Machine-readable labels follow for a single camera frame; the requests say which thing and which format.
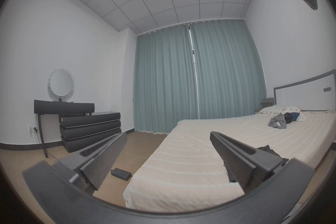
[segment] bed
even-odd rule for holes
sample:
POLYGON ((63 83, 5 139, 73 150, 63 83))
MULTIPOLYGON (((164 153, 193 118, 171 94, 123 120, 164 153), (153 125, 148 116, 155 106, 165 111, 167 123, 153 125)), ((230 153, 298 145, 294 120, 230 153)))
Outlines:
POLYGON ((310 110, 302 112, 306 121, 292 122, 287 129, 268 127, 273 116, 262 113, 180 121, 133 175, 124 191, 126 207, 151 212, 185 212, 220 205, 244 195, 238 183, 229 182, 223 161, 209 140, 211 131, 256 148, 270 145, 281 157, 297 158, 316 168, 335 139, 335 74, 336 71, 332 71, 275 88, 275 100, 278 97, 278 101, 286 105, 289 105, 286 102, 291 105, 298 102, 302 110, 310 110))

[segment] striped bedsheet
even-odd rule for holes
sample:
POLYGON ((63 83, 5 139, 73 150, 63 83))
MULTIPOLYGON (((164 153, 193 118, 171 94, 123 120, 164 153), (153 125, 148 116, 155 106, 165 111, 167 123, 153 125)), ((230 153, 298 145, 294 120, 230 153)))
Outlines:
POLYGON ((268 127, 271 115, 183 120, 133 175, 126 207, 151 212, 185 212, 219 205, 244 194, 230 183, 209 140, 217 131, 253 147, 270 145, 281 157, 317 167, 336 134, 336 113, 303 112, 307 120, 287 129, 268 127))

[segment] curtain gap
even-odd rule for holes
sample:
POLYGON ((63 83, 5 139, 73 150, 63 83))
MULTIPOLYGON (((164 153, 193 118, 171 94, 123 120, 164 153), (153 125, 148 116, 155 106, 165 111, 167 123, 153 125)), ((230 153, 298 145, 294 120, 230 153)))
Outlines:
POLYGON ((195 52, 194 52, 193 38, 191 37, 190 24, 188 24, 188 28, 189 28, 189 36, 190 36, 190 41, 191 41, 192 57, 193 57, 193 59, 194 59, 194 70, 195 70, 196 92, 197 92, 197 110, 198 110, 198 119, 200 119, 200 103, 199 103, 199 98, 198 98, 198 82, 197 82, 197 72, 196 72, 196 61, 195 61, 195 52))

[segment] tile floor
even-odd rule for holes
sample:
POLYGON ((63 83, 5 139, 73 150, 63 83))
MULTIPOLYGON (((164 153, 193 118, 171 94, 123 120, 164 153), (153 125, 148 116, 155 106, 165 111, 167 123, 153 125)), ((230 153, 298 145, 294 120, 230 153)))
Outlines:
MULTIPOLYGON (((133 132, 128 134, 127 144, 112 166, 112 169, 117 167, 134 174, 157 149, 166 136, 166 134, 154 135, 153 133, 145 132, 133 132)), ((57 159, 69 154, 62 146, 49 148, 47 151, 53 154, 57 159)), ((304 203, 319 186, 332 159, 335 157, 335 153, 335 151, 326 153, 316 168, 315 174, 299 202, 304 203)), ((51 157, 46 159, 42 150, 10 151, 0 149, 0 163, 15 191, 42 222, 49 224, 54 222, 37 203, 22 177, 22 171, 41 160, 47 161, 50 165, 55 162, 55 159, 51 157)), ((101 200, 125 207, 123 192, 128 183, 129 181, 126 182, 108 173, 99 190, 93 195, 101 200)))

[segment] vanity mirror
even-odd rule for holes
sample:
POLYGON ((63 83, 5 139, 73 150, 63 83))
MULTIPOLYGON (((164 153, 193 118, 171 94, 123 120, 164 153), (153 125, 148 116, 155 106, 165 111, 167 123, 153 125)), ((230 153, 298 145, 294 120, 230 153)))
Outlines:
POLYGON ((68 70, 56 69, 49 76, 48 88, 60 102, 62 98, 68 97, 74 91, 74 87, 74 77, 68 70))

